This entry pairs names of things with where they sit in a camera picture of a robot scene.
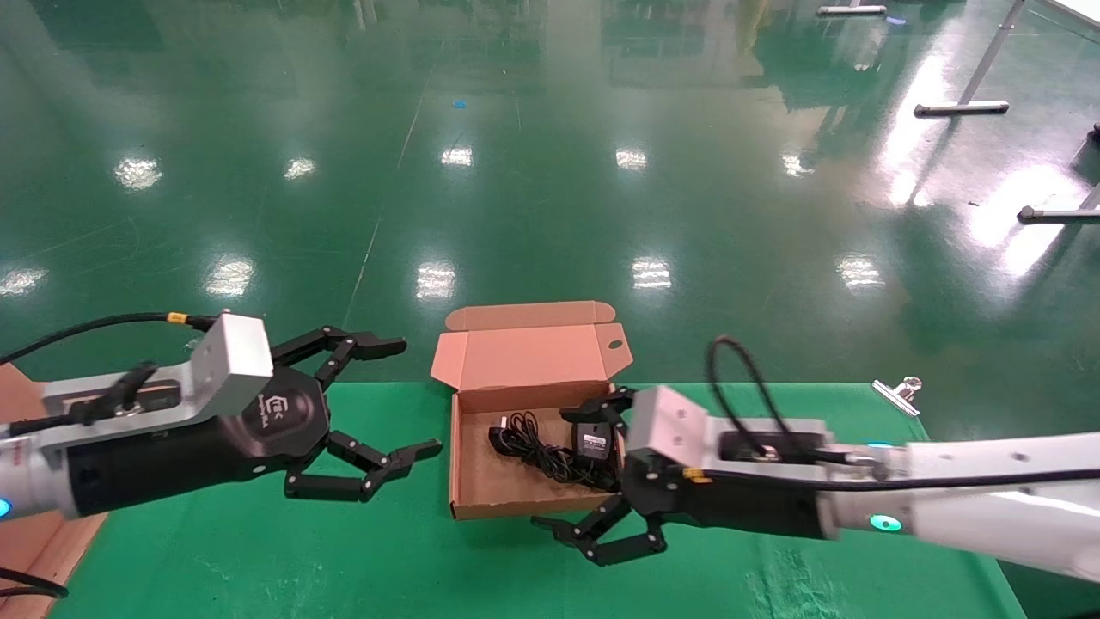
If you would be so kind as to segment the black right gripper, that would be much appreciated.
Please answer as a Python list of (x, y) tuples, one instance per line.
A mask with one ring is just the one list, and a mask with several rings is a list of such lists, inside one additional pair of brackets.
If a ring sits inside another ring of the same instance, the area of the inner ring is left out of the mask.
[[(622, 418), (632, 408), (637, 390), (619, 387), (590, 397), (560, 416), (572, 424), (608, 424), (618, 435), (629, 428)], [(571, 524), (564, 518), (535, 516), (532, 526), (553, 534), (565, 546), (578, 549), (590, 563), (612, 567), (667, 549), (664, 524), (721, 528), (767, 537), (831, 537), (831, 516), (818, 493), (800, 487), (800, 480), (828, 478), (821, 462), (798, 456), (789, 462), (716, 461), (698, 474), (664, 456), (627, 456), (622, 468), (622, 493)], [(601, 538), (630, 516), (644, 516), (645, 531), (608, 543)]]

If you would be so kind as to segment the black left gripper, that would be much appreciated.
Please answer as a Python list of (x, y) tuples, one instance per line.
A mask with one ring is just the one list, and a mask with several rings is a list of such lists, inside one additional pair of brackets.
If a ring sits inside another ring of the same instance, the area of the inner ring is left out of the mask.
[[(324, 364), (314, 376), (275, 372), (239, 414), (68, 447), (76, 513), (116, 511), (287, 469), (288, 499), (371, 501), (386, 483), (408, 477), (416, 463), (439, 456), (443, 443), (432, 439), (382, 453), (345, 432), (330, 432), (324, 391), (351, 361), (389, 358), (406, 349), (402, 338), (383, 340), (372, 332), (317, 328), (270, 349), (272, 364), (292, 367), (327, 352)], [(307, 474), (310, 458), (322, 447), (362, 471), (363, 477)]]

